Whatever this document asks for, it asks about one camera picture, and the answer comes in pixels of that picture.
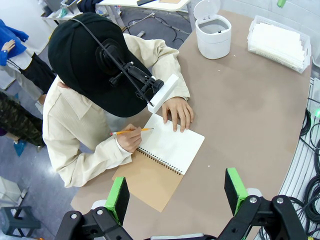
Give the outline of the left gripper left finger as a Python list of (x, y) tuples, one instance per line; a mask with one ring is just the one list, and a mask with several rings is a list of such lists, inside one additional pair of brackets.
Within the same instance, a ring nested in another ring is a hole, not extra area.
[(123, 228), (129, 199), (126, 178), (116, 177), (103, 206), (65, 213), (54, 240), (133, 240)]

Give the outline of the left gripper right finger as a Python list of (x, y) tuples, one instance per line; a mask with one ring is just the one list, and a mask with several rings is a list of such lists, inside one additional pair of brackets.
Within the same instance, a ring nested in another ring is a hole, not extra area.
[(264, 228), (270, 240), (308, 240), (288, 196), (249, 195), (234, 167), (225, 170), (224, 191), (233, 217), (217, 240), (246, 240), (252, 227)]

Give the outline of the spiral notebook kraft cover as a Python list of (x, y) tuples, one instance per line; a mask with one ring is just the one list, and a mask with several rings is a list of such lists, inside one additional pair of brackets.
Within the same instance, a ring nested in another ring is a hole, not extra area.
[(118, 167), (114, 178), (125, 177), (129, 192), (162, 212), (205, 137), (192, 130), (173, 131), (173, 123), (153, 114), (141, 133), (142, 142), (131, 155), (131, 162)]

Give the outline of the yellow pencil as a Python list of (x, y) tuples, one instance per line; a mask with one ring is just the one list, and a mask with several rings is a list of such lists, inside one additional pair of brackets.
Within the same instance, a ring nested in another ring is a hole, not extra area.
[[(154, 128), (141, 128), (140, 132), (149, 132), (152, 131)], [(115, 135), (122, 135), (122, 134), (127, 134), (127, 133), (132, 133), (134, 132), (134, 130), (122, 130), (122, 131), (115, 131), (115, 132), (111, 132), (110, 135), (111, 136), (115, 136)]]

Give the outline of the person's right forearm cream sleeve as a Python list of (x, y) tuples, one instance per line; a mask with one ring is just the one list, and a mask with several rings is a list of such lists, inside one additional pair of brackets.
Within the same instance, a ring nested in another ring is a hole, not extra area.
[(132, 153), (122, 148), (115, 137), (99, 143), (93, 153), (82, 152), (76, 138), (47, 139), (46, 145), (52, 167), (65, 188), (82, 187), (105, 170), (132, 161)]

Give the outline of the person's right hand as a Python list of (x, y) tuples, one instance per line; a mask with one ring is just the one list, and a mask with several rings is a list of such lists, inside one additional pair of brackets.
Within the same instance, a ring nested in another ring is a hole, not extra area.
[(117, 142), (124, 150), (133, 153), (142, 142), (142, 129), (141, 127), (135, 127), (134, 125), (129, 124), (122, 129), (122, 131), (124, 131), (124, 133), (116, 136)]

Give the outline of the person's left hand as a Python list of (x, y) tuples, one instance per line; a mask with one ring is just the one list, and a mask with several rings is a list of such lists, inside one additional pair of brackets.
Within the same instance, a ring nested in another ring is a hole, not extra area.
[(178, 130), (178, 120), (180, 120), (180, 132), (188, 130), (194, 120), (194, 111), (182, 97), (173, 97), (165, 101), (162, 106), (163, 123), (166, 124), (169, 115), (172, 120), (172, 129)]

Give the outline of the white perforated plastic basket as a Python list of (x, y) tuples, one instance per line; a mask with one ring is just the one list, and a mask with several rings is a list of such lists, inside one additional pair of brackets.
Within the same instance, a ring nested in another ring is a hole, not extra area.
[(310, 37), (282, 23), (255, 16), (247, 36), (248, 51), (303, 73), (310, 65)]

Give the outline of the white paper stack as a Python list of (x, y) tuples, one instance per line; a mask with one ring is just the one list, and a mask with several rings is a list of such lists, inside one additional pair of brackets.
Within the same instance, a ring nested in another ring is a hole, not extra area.
[(248, 36), (248, 50), (302, 72), (305, 51), (300, 37), (295, 31), (260, 22)]

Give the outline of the white lidded trash bin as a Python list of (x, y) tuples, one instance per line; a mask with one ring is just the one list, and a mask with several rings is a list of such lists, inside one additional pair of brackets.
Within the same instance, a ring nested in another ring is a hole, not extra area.
[(221, 0), (201, 0), (193, 12), (198, 49), (210, 60), (225, 57), (231, 48), (232, 25), (218, 14), (220, 7)]

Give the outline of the person torso cream jacket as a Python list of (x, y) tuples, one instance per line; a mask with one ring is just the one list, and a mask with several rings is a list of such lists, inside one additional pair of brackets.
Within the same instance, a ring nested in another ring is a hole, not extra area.
[[(155, 77), (162, 80), (167, 80), (171, 74), (179, 77), (176, 88), (167, 100), (174, 97), (187, 100), (190, 97), (178, 62), (177, 49), (167, 46), (162, 39), (145, 40), (129, 34), (125, 34), (124, 39), (129, 50), (152, 69)], [(54, 80), (44, 102), (42, 133), (45, 144), (46, 140), (76, 138), (80, 142), (79, 149), (88, 154), (111, 137), (117, 140), (117, 136), (110, 136), (105, 110), (87, 97), (63, 87), (59, 77)]]

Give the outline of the dark grey plastic stool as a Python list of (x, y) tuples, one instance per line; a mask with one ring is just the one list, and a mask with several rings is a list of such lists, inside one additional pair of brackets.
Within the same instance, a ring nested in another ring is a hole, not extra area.
[(0, 209), (0, 230), (11, 237), (31, 237), (41, 222), (32, 213), (31, 206), (8, 206)]

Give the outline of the white storage crate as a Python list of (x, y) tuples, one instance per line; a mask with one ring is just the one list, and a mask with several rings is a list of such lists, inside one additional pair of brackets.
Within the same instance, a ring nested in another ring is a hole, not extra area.
[(17, 183), (0, 176), (0, 208), (17, 206), (21, 193)]

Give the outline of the black garment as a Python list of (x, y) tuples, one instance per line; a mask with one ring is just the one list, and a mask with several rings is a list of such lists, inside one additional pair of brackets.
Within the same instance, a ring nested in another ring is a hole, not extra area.
[(81, 13), (95, 13), (96, 4), (103, 0), (77, 0), (77, 8)]

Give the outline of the mannequin in blue shirt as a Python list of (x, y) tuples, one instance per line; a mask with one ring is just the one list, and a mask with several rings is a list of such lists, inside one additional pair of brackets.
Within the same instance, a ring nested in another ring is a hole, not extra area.
[(29, 35), (0, 19), (0, 70), (15, 78), (35, 101), (44, 104), (56, 76), (53, 70), (24, 43)]

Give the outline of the white ribbed base plate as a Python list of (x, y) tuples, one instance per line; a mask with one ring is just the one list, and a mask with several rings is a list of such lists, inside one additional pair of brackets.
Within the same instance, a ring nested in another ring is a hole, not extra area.
[(320, 240), (320, 77), (312, 77), (292, 162), (280, 193), (292, 197), (307, 236)]

